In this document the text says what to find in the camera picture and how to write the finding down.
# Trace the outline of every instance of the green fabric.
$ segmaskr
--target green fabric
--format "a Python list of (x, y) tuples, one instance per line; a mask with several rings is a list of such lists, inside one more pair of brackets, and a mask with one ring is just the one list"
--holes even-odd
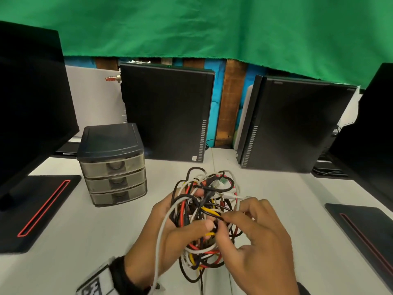
[(0, 19), (58, 30), (71, 56), (232, 58), (362, 86), (393, 62), (393, 0), (0, 0)]

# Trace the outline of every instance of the red rectangular slot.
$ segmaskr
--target red rectangular slot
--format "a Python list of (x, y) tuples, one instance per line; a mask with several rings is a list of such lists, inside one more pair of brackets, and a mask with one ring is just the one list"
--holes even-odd
[(376, 249), (376, 247), (367, 239), (367, 237), (357, 228), (357, 226), (351, 221), (351, 219), (344, 213), (340, 213), (341, 217), (350, 225), (350, 227), (355, 231), (359, 238), (366, 244), (370, 251), (380, 260), (380, 262), (385, 266), (388, 272), (393, 275), (393, 267), (388, 261), (382, 256), (382, 254)]
[(30, 231), (35, 227), (35, 225), (39, 222), (39, 220), (44, 216), (44, 214), (48, 211), (48, 209), (52, 206), (52, 204), (57, 200), (59, 195), (63, 192), (63, 190), (67, 187), (67, 185), (70, 182), (71, 182), (71, 180), (64, 180), (59, 185), (59, 187), (46, 200), (46, 202), (37, 211), (37, 213), (32, 217), (32, 219), (29, 220), (27, 225), (19, 232), (18, 237), (25, 237), (25, 236), (27, 236), (30, 233)]

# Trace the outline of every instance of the hand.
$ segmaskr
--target hand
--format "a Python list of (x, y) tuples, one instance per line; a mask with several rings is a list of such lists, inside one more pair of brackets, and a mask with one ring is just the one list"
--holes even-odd
[[(203, 193), (202, 189), (198, 189), (194, 196), (200, 197)], [(171, 207), (171, 198), (172, 193), (154, 205), (142, 232), (124, 259), (128, 278), (141, 289), (153, 284), (157, 236)], [(158, 274), (161, 275), (176, 262), (187, 244), (203, 237), (213, 227), (214, 223), (211, 220), (198, 220), (188, 226), (176, 228), (175, 224), (167, 219), (160, 244)]]
[(219, 222), (216, 242), (238, 286), (248, 295), (299, 295), (291, 238), (269, 201), (246, 199), (239, 211), (224, 213), (222, 218), (251, 241), (237, 249), (225, 223)]

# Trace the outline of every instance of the person's left hand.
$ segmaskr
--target person's left hand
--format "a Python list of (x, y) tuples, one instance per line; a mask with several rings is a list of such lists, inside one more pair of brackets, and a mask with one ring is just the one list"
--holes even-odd
[[(202, 189), (194, 193), (196, 197), (202, 195)], [(124, 259), (128, 278), (141, 289), (153, 284), (157, 236), (164, 217), (171, 207), (171, 198), (172, 193), (154, 205), (142, 232)], [(213, 227), (214, 223), (210, 219), (193, 221), (182, 228), (176, 228), (175, 224), (167, 219), (160, 244), (158, 274), (161, 275), (176, 262), (187, 244), (202, 238)]]

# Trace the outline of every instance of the translucent drawer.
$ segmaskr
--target translucent drawer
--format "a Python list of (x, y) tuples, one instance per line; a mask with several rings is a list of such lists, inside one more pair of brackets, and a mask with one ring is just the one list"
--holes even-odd
[(91, 193), (112, 192), (139, 185), (146, 181), (146, 172), (143, 168), (140, 171), (121, 176), (112, 176), (104, 179), (88, 179), (86, 185)]
[(144, 182), (135, 187), (131, 187), (126, 190), (120, 190), (117, 192), (109, 193), (91, 193), (91, 200), (93, 204), (100, 206), (110, 206), (121, 204), (124, 202), (132, 201), (137, 198), (144, 196), (147, 193), (147, 183)]
[(79, 162), (85, 178), (100, 178), (107, 176), (123, 175), (134, 172), (145, 167), (145, 156), (143, 154), (108, 162)]

